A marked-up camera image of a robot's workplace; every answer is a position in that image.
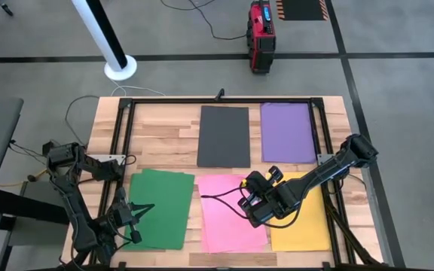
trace black floor stripe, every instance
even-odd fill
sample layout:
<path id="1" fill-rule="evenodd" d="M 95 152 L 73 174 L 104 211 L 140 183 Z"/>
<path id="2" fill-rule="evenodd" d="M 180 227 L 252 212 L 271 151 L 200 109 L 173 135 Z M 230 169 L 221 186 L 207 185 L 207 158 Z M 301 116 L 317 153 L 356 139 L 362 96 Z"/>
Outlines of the black floor stripe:
<path id="1" fill-rule="evenodd" d="M 354 81 L 353 71 L 351 69 L 350 61 L 344 46 L 343 36 L 336 17 L 335 9 L 331 0 L 325 0 L 328 8 L 329 20 L 331 21 L 332 31 L 334 32 L 336 45 L 338 51 L 344 57 L 341 58 L 341 65 L 343 66 L 344 76 L 346 78 L 347 88 L 350 93 L 350 98 L 353 103 L 354 113 L 356 114 L 356 120 L 358 122 L 359 131 L 365 137 L 370 139 L 368 124 L 366 123 L 364 111 L 362 110 L 361 100 L 359 99 L 358 90 L 356 89 L 356 83 Z M 386 240 L 390 249 L 390 256 L 393 262 L 393 266 L 405 267 L 405 260 L 402 255 L 401 246 L 399 245 L 398 235 L 396 234 L 396 228 L 391 217 L 390 206 L 388 204 L 386 193 L 384 191 L 383 180 L 379 172 L 378 165 L 374 163 L 370 166 L 371 182 L 374 187 L 374 192 L 377 198 L 377 207 L 381 216 L 381 222 L 383 224 L 384 232 L 386 234 Z"/>
<path id="2" fill-rule="evenodd" d="M 133 56 L 136 61 L 248 60 L 246 53 Z M 339 59 L 338 53 L 276 53 L 275 59 Z M 105 62 L 103 56 L 0 57 L 0 63 Z"/>
<path id="3" fill-rule="evenodd" d="M 426 59 L 434 58 L 434 52 L 404 53 L 346 53 L 349 59 Z"/>
<path id="4" fill-rule="evenodd" d="M 246 60 L 245 53 L 135 55 L 137 61 Z M 429 59 L 434 52 L 422 53 L 276 53 L 274 59 Z M 103 56 L 16 56 L 0 57 L 0 63 L 105 62 Z"/>

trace black paper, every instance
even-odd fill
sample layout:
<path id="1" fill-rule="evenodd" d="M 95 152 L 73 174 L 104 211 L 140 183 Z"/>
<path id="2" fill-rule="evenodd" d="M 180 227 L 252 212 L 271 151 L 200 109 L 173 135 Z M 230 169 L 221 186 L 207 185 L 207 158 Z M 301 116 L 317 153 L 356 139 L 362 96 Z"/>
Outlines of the black paper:
<path id="1" fill-rule="evenodd" d="M 322 0 L 279 0 L 283 6 L 283 20 L 328 20 L 328 11 Z"/>
<path id="2" fill-rule="evenodd" d="M 249 109 L 202 106 L 199 167 L 249 168 Z"/>

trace gray concrete floor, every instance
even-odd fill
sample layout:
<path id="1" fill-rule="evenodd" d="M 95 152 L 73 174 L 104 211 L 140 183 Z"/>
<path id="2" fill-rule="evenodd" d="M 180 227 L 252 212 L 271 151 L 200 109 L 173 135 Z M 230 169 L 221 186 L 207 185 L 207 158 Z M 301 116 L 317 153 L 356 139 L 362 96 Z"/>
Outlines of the gray concrete floor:
<path id="1" fill-rule="evenodd" d="M 0 9 L 0 56 L 100 55 L 70 1 L 7 3 L 15 17 Z M 196 12 L 172 11 L 155 0 L 102 3 L 128 54 L 246 51 L 244 41 L 212 39 Z M 348 52 L 434 51 L 434 0 L 333 3 Z M 232 36 L 243 34 L 248 6 L 249 1 L 218 0 L 203 10 L 219 35 Z M 279 52 L 337 52 L 329 22 L 277 20 L 276 30 Z M 110 94 L 114 85 L 102 67 L 102 62 L 1 63 L 0 97 L 25 100 L 14 138 L 33 149 L 49 139 L 73 141 L 63 122 L 66 107 L 82 95 Z M 381 153 L 379 166 L 405 262 L 434 268 L 434 59 L 361 59 L 351 60 L 351 67 L 371 139 Z M 214 95 L 222 87 L 228 95 L 340 95 L 358 132 L 338 59 L 276 60 L 267 76 L 252 75 L 243 60 L 140 62 L 125 84 L 167 95 Z M 70 112 L 83 139 L 89 138 L 95 110 L 95 101 L 82 100 Z M 32 158 L 8 152 L 0 184 L 39 170 Z M 0 246 L 3 239 L 0 233 Z M 56 266 L 62 243 L 15 248 L 8 270 Z"/>

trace pink paper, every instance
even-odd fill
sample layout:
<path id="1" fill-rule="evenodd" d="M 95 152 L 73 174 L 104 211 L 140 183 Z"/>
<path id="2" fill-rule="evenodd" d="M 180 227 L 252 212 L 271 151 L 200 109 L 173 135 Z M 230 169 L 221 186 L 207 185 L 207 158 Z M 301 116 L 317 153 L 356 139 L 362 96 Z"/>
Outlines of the pink paper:
<path id="1" fill-rule="evenodd" d="M 202 252 L 210 253 L 209 252 L 209 244 L 207 244 L 207 234 L 205 232 L 204 222 L 202 223 L 202 236 L 201 236 L 201 243 L 200 244 L 202 245 Z M 263 246 L 260 245 L 258 247 L 243 248 L 243 249 L 240 249 L 237 251 L 226 251 L 226 252 L 230 252 L 230 253 L 259 253 L 259 252 L 263 252 L 263 250 L 264 250 Z"/>
<path id="2" fill-rule="evenodd" d="M 238 187 L 243 175 L 205 175 L 197 178 L 200 195 L 216 195 Z M 237 202 L 242 196 L 236 190 L 221 196 L 240 214 L 245 215 Z M 264 227 L 254 228 L 248 220 L 237 216 L 226 205 L 215 199 L 201 199 L 203 210 L 203 248 L 209 253 L 248 251 L 267 244 Z"/>

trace purple paper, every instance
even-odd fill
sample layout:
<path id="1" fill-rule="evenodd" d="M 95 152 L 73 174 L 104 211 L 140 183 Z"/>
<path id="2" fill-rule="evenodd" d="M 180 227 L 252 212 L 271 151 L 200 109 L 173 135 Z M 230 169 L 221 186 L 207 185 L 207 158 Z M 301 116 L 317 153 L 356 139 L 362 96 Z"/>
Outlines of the purple paper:
<path id="1" fill-rule="evenodd" d="M 316 162 L 307 104 L 262 104 L 261 137 L 263 162 Z"/>

